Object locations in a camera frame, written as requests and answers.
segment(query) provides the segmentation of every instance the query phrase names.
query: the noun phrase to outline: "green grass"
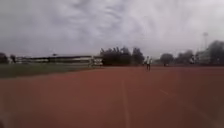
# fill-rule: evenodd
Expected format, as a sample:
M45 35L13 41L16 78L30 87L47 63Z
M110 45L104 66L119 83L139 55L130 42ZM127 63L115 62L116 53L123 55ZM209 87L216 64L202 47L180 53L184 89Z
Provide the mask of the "green grass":
M0 65L0 78L33 76L91 69L88 66L69 64L11 64Z

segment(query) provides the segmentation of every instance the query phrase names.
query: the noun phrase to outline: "red running track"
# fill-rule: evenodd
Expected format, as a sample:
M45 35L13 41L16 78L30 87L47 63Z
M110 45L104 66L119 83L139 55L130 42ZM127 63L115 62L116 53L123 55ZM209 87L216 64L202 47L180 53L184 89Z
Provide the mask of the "red running track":
M0 80L5 128L223 128L224 68L107 68Z

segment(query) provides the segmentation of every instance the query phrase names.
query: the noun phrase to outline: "pole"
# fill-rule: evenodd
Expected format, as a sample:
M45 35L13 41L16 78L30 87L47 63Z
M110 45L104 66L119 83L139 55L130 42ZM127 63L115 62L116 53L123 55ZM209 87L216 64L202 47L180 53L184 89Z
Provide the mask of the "pole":
M206 50L207 49L207 45L208 45L208 40L207 40L208 39L207 38L208 37L208 33L207 32L204 32L203 33L203 36L204 36L204 40L205 40L205 50Z

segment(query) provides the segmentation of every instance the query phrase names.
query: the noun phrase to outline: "distant building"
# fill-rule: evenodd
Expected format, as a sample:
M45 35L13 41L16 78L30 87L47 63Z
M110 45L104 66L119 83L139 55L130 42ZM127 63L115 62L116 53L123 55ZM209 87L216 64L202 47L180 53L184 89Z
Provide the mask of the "distant building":
M209 64L211 61L209 50L198 52L195 58L198 64Z
M47 57L18 57L19 63L70 63L80 65L103 65L101 56L58 55Z

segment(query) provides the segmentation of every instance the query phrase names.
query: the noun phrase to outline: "sky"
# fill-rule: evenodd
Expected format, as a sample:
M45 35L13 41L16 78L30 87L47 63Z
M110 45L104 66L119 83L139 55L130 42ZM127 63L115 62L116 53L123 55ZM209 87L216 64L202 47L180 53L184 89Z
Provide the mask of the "sky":
M224 40L223 0L1 0L0 52L97 54L139 47L159 57Z

